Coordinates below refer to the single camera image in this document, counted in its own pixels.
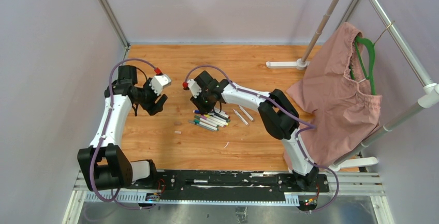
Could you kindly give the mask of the houndstooth patterned pen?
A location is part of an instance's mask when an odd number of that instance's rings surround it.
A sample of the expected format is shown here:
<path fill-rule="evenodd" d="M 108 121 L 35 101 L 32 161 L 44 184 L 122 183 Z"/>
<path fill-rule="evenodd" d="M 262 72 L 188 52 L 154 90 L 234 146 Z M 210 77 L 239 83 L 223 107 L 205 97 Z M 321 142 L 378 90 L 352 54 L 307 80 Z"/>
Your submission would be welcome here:
<path fill-rule="evenodd" d="M 202 123 L 200 123 L 200 122 L 195 122 L 195 121 L 191 121 L 191 120 L 188 120 L 188 122 L 191 123 L 191 124 L 193 124 L 193 125 L 199 126 L 199 127 L 201 127 L 201 128 L 207 129 L 207 130 L 209 130 L 209 131 L 218 131 L 217 128 L 210 127 L 210 126 L 208 126 L 208 125 L 204 125 L 204 124 L 202 124 Z"/>

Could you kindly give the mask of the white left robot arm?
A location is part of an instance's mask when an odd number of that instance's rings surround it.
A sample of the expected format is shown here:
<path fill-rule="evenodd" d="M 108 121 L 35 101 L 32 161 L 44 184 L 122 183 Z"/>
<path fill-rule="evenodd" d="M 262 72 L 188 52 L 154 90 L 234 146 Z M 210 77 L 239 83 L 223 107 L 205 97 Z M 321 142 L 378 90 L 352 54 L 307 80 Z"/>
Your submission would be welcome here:
<path fill-rule="evenodd" d="M 87 148 L 80 149 L 77 160 L 90 191 L 126 188 L 139 181 L 145 189 L 158 184 L 152 160 L 130 162 L 121 149 L 126 119 L 130 111 L 142 107 L 150 116 L 163 110 L 167 95 L 163 90 L 171 79 L 158 68 L 155 75 L 138 87 L 138 68 L 118 67 L 118 77 L 104 92 L 105 108 L 98 131 Z"/>

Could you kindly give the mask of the brown capped white marker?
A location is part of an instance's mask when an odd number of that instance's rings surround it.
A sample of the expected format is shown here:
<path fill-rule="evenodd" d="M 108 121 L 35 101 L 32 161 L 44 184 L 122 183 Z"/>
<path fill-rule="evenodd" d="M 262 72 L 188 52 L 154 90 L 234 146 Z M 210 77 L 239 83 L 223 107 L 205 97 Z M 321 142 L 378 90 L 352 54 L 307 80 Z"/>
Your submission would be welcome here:
<path fill-rule="evenodd" d="M 247 118 L 251 121 L 251 122 L 253 122 L 254 121 L 254 118 L 242 107 L 242 106 L 239 106 L 239 108 L 240 108 L 240 110 L 247 116 Z"/>

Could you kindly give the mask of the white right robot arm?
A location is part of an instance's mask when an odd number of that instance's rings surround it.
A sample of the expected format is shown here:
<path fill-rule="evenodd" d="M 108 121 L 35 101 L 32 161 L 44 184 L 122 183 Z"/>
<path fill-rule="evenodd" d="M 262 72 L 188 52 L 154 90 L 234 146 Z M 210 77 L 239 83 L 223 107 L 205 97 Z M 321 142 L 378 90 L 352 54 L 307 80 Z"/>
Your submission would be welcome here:
<path fill-rule="evenodd" d="M 218 102 L 256 111 L 267 133 L 281 140 L 284 158 L 298 189 L 307 192 L 315 187 L 319 169 L 313 165 L 298 135 L 300 124 L 305 122 L 300 120 L 281 90 L 261 92 L 242 87 L 228 78 L 218 81 L 205 70 L 194 79 L 186 78 L 183 88 L 191 92 L 190 100 L 201 114 L 213 111 Z"/>

